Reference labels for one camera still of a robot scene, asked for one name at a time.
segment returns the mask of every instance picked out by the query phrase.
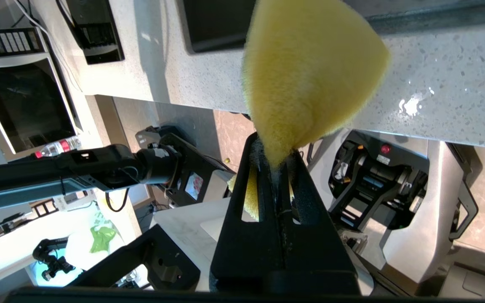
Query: microwave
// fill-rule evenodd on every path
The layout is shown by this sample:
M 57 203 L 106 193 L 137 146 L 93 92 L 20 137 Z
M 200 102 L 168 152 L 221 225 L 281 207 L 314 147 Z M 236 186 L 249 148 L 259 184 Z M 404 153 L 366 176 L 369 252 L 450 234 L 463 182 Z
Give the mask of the microwave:
M 0 30 L 0 131 L 13 154 L 77 135 L 62 82 L 37 28 Z

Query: white countertop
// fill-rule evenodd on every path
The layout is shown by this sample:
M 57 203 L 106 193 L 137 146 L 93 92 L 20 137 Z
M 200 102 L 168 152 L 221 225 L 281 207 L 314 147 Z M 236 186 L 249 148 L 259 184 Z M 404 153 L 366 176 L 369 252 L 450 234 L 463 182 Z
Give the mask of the white countertop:
M 110 0 L 125 60 L 87 65 L 55 2 L 34 0 L 85 94 L 245 112 L 242 50 L 192 54 L 175 0 Z M 347 126 L 485 146 L 485 26 L 387 36 L 392 64 Z
M 93 208 L 71 212 L 58 211 L 39 218 L 0 237 L 0 279 L 35 262 L 31 253 L 43 239 L 57 239 L 89 224 Z

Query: plastic bottle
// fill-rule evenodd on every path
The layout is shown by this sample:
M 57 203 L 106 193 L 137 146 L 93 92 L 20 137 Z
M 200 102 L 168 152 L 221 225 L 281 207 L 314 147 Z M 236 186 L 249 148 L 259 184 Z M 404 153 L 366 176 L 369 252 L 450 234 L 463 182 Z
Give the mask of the plastic bottle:
M 35 156 L 37 158 L 55 157 L 56 155 L 78 149 L 80 146 L 80 138 L 78 138 L 78 136 L 73 136 L 65 140 L 46 144 L 43 149 L 35 152 Z

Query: speckled countertop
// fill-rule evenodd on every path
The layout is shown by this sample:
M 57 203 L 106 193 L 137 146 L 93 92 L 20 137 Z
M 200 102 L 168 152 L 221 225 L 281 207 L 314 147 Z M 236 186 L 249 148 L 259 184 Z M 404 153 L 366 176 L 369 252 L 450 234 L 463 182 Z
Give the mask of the speckled countertop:
M 243 51 L 191 54 L 176 1 L 110 0 L 125 60 L 101 65 L 85 63 L 54 2 L 34 4 L 84 94 L 246 111 Z M 348 127 L 485 146 L 485 25 L 384 41 L 391 68 Z

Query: sponge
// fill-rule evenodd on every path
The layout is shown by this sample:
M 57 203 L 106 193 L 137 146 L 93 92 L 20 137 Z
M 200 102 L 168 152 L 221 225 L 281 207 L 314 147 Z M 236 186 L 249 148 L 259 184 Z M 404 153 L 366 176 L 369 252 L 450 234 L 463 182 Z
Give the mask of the sponge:
M 353 117 L 388 62 L 379 36 L 340 0 L 258 1 L 242 82 L 271 167 Z
M 227 182 L 227 188 L 233 192 L 235 188 L 235 180 L 237 175 L 234 175 Z M 246 184 L 246 194 L 244 197 L 244 210 L 254 220 L 259 221 L 259 204 L 258 204 L 258 170 L 252 165 L 250 166 L 250 174 L 248 174 L 248 184 Z

